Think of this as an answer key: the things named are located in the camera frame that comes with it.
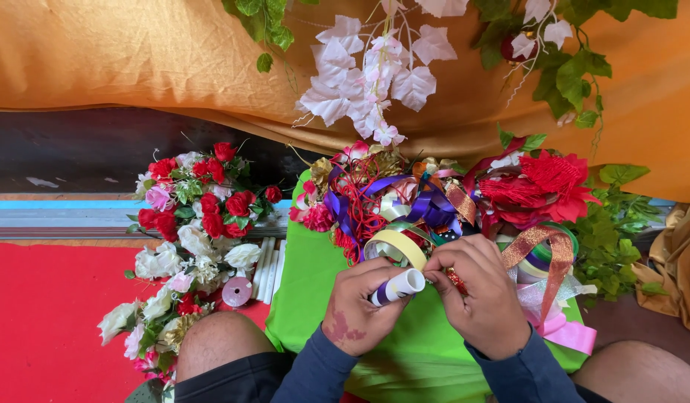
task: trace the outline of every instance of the white cardboard tube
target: white cardboard tube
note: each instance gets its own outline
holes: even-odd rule
[[[282,240],[280,242],[280,256],[278,256],[278,271],[276,271],[276,284],[273,286],[273,296],[276,295],[280,288],[280,280],[283,278],[283,267],[286,264],[286,245],[288,241]]]
[[[268,251],[268,241],[269,238],[265,237],[263,238],[263,241],[260,243],[260,256],[258,257],[258,264],[255,266],[255,270],[253,271],[253,279],[251,280],[251,282],[253,283],[253,293],[251,294],[251,298],[255,298],[258,296],[258,289],[260,288],[260,274],[266,267],[266,252]]]
[[[411,296],[424,289],[424,276],[420,270],[410,268],[384,282],[370,295],[375,306],[385,306],[391,302]]]
[[[270,305],[273,300],[273,287],[276,285],[276,272],[278,271],[278,260],[280,258],[280,251],[273,251],[273,259],[270,261],[270,268],[268,270],[268,281],[266,282],[266,297],[263,302]]]
[[[270,262],[273,259],[273,248],[276,246],[276,238],[268,238],[268,250],[266,251],[266,261],[263,265],[263,271],[260,272],[257,300],[262,301],[266,298],[266,287],[268,287],[268,272],[270,270]]]

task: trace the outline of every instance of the person's left hand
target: person's left hand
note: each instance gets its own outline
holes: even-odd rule
[[[383,282],[403,271],[384,257],[378,257],[339,272],[323,319],[325,337],[351,356],[361,356],[374,349],[392,331],[412,297],[400,298],[383,307],[376,307],[367,298]]]

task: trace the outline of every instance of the leg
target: leg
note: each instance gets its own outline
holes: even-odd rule
[[[610,344],[572,379],[613,403],[690,403],[690,366],[640,341]]]
[[[276,349],[251,319],[235,312],[216,312],[189,329],[178,357],[181,382],[226,363]]]

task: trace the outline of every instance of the navy long sleeve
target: navy long sleeve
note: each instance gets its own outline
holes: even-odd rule
[[[585,403],[544,340],[532,329],[513,356],[491,361],[465,342],[499,403]]]
[[[358,360],[335,347],[318,325],[270,403],[337,403]]]

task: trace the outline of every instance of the green tablecloth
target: green tablecloth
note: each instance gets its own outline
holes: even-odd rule
[[[309,172],[301,178],[307,180]],[[300,184],[294,199],[302,191]],[[325,315],[335,274],[346,269],[342,249],[330,243],[327,233],[288,224],[283,277],[266,319],[266,334],[277,348],[302,350]],[[568,303],[566,317],[582,322],[576,301]],[[584,353],[547,344],[566,371],[576,371],[586,359]],[[345,389],[374,403],[483,402],[490,393],[431,285],[410,302],[394,331],[360,360]]]

